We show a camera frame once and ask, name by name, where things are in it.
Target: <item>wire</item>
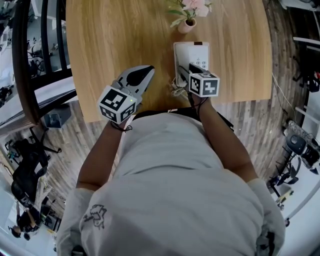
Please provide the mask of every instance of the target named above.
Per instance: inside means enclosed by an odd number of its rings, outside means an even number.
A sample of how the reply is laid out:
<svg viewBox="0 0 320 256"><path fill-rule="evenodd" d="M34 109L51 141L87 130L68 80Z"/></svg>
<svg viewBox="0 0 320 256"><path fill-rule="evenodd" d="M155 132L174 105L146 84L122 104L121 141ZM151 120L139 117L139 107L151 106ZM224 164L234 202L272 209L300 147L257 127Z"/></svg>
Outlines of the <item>wire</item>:
<svg viewBox="0 0 320 256"><path fill-rule="evenodd" d="M204 101L202 101L202 102L199 104L198 112L197 112L197 115L198 115L199 118L200 118L200 108L201 108L202 104L207 101L207 99L209 99L209 98L207 97Z"/></svg>
<svg viewBox="0 0 320 256"><path fill-rule="evenodd" d="M293 110L293 114L294 114L294 121L297 122L297 118L296 118L296 110L294 109L294 107L291 105L291 103L289 102L289 100L286 98L284 92L282 91L282 89L280 88L279 84L278 84L278 81L277 79L275 78L275 75L274 73L272 73L272 78L273 78L273 81L274 81L274 84L280 89L280 92L282 93L284 99L286 100L286 102L288 102L289 106L292 108Z"/></svg>
<svg viewBox="0 0 320 256"><path fill-rule="evenodd" d="M122 129L117 123L111 121L111 126L116 129L116 130L119 130L121 132L128 132L128 131L131 131L132 130L132 126L131 125L128 125L126 129Z"/></svg>
<svg viewBox="0 0 320 256"><path fill-rule="evenodd" d="M185 95L185 92L186 92L185 88L184 88L184 87L178 87L178 86L176 85L175 80L176 80L176 78L174 78L174 79L172 80L172 82L171 82L171 86L172 86L173 89L174 89L174 90L171 92L171 95L172 95L173 97L179 97L179 96L181 96L181 97L183 97L185 100L189 100L189 99L188 99L188 96Z"/></svg>

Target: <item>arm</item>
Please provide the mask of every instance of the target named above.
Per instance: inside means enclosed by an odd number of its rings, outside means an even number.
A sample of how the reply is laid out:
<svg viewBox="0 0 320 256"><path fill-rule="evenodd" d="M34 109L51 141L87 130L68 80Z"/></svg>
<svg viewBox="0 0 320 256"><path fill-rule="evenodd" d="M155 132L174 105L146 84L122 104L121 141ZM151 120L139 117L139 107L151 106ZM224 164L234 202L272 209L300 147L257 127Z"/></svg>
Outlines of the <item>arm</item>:
<svg viewBox="0 0 320 256"><path fill-rule="evenodd" d="M122 132L108 122L99 139L84 161L76 187L96 191L101 188L110 176L112 166L121 140Z"/></svg>
<svg viewBox="0 0 320 256"><path fill-rule="evenodd" d="M34 227L37 225L36 222L35 222L34 217L31 215L29 209L26 210L26 213L28 214L28 216L29 216L29 218L30 218L30 221L31 221L31 222L30 222L30 226L31 226L32 228L34 228Z"/></svg>
<svg viewBox="0 0 320 256"><path fill-rule="evenodd" d="M192 98L194 105L198 105L201 99L195 95ZM223 167L246 183L258 178L246 148L212 107L210 99L201 105L198 113L208 140Z"/></svg>

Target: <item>wall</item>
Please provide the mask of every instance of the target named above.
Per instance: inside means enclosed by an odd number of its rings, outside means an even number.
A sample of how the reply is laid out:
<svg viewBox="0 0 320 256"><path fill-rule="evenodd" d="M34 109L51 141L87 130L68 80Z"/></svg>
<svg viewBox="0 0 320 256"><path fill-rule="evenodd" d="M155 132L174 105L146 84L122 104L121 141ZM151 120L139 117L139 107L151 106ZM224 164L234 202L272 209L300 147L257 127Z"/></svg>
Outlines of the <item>wall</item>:
<svg viewBox="0 0 320 256"><path fill-rule="evenodd" d="M308 106L307 112L320 120L316 114L320 113L320 92L310 93ZM308 118L302 127L308 133L317 134L317 125ZM292 185L294 194L285 202L282 212L285 218L292 218L285 231L281 256L308 256L320 246L320 175L312 174L302 166L298 178L299 181Z"/></svg>
<svg viewBox="0 0 320 256"><path fill-rule="evenodd" d="M31 0L31 5L33 7L34 14L39 17L41 16L42 1L43 0ZM48 1L47 17L49 19L56 19L56 6L57 0Z"/></svg>

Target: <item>black chair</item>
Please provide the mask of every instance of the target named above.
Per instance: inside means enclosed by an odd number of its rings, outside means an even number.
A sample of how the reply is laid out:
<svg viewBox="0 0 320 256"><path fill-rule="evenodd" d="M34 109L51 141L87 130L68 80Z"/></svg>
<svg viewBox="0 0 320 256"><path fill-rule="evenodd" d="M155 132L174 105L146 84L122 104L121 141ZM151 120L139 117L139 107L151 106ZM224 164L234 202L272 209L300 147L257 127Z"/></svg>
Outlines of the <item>black chair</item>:
<svg viewBox="0 0 320 256"><path fill-rule="evenodd" d="M22 156L22 161L18 168L13 173L13 182L11 192L16 199L25 207L30 207L36 199L38 179L45 175L48 168L49 156L45 151L52 153L60 153L61 149L53 150L43 145L46 130L44 131L41 140L38 140L32 128L30 128L32 136L31 140L34 143L29 143L27 139L17 141L14 146ZM35 173L35 169L41 165L41 169Z"/></svg>

